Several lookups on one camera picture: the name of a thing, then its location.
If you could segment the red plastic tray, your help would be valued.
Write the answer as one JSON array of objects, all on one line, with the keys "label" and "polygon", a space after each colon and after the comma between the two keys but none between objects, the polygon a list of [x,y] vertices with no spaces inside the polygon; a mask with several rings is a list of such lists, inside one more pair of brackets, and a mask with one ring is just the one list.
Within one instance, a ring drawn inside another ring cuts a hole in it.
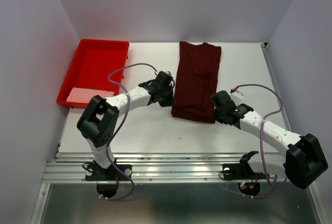
[{"label": "red plastic tray", "polygon": [[85,108],[95,95],[119,94],[120,87],[108,81],[110,73],[126,65],[129,42],[82,39],[73,56],[57,103],[71,108]]}]

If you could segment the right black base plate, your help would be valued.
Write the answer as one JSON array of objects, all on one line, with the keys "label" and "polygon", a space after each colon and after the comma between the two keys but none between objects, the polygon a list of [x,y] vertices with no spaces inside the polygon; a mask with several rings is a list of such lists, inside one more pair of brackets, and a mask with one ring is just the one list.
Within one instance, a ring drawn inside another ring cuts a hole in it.
[{"label": "right black base plate", "polygon": [[222,164],[219,177],[226,181],[265,179],[263,173],[254,172],[248,164],[226,163]]}]

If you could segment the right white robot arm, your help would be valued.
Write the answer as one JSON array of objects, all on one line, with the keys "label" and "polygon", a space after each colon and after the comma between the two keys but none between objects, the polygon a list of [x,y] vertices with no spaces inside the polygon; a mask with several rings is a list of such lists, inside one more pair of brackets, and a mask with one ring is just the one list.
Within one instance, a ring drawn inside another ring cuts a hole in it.
[{"label": "right white robot arm", "polygon": [[234,106],[230,103],[226,107],[216,107],[212,117],[221,124],[258,137],[261,143],[267,143],[278,151],[278,155],[265,156],[262,150],[243,155],[239,164],[228,166],[226,180],[248,178],[256,173],[272,174],[306,189],[328,169],[320,143],[310,133],[300,135],[288,131],[263,119],[245,104]]}]

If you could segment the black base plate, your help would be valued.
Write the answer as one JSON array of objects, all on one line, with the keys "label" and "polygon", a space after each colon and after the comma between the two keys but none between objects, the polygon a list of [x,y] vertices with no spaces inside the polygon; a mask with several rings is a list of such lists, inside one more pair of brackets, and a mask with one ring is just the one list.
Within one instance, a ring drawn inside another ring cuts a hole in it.
[{"label": "black base plate", "polygon": [[265,179],[263,173],[254,172],[248,164],[226,163],[222,164],[219,177],[226,181]]},{"label": "black base plate", "polygon": [[94,162],[84,163],[82,168],[86,171],[86,181],[129,181],[128,177],[118,172],[112,165],[104,169]]}]

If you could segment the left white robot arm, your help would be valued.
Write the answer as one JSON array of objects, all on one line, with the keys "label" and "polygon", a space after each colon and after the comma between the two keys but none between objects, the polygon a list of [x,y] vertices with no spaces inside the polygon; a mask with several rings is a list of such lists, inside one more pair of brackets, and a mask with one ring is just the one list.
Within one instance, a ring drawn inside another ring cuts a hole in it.
[{"label": "left white robot arm", "polygon": [[129,111],[158,103],[160,107],[173,107],[175,81],[163,73],[155,79],[142,82],[127,93],[108,98],[94,96],[77,122],[77,129],[87,140],[93,161],[84,165],[86,180],[112,180],[119,174],[116,159],[110,147],[111,141],[124,122],[117,125],[118,118],[127,117]]}]

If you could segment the aluminium rail frame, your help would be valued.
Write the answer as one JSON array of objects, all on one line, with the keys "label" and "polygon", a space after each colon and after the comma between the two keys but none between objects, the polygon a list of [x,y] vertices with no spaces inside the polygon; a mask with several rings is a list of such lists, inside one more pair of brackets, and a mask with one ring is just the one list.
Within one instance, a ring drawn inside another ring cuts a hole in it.
[{"label": "aluminium rail frame", "polygon": [[[279,107],[261,43],[223,43],[219,90],[242,85],[244,103],[261,116]],[[259,151],[259,138],[225,124],[173,118],[152,104],[131,111],[112,142],[129,181],[86,181],[93,154],[77,130],[83,110],[69,111],[55,158],[46,164],[32,223],[327,223],[316,185],[298,189],[278,177],[277,193],[246,197],[244,180],[219,177],[222,164]],[[286,112],[271,122],[291,131]]]}]

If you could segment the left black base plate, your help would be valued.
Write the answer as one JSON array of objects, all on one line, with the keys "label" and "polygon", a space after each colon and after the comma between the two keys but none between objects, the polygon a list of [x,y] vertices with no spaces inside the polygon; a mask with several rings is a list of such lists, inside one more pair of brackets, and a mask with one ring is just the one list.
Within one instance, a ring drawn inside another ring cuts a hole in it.
[{"label": "left black base plate", "polygon": [[94,162],[84,163],[82,168],[86,171],[86,181],[129,181],[128,177],[118,172],[112,165],[104,169]]}]

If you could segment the dark red t shirt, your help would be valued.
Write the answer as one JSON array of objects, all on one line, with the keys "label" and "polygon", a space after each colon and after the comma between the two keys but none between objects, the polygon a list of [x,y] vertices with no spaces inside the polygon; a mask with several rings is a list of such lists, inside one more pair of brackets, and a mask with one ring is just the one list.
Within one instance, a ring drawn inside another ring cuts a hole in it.
[{"label": "dark red t shirt", "polygon": [[179,64],[175,80],[174,118],[201,123],[215,123],[212,118],[222,48],[208,43],[179,42]]}]

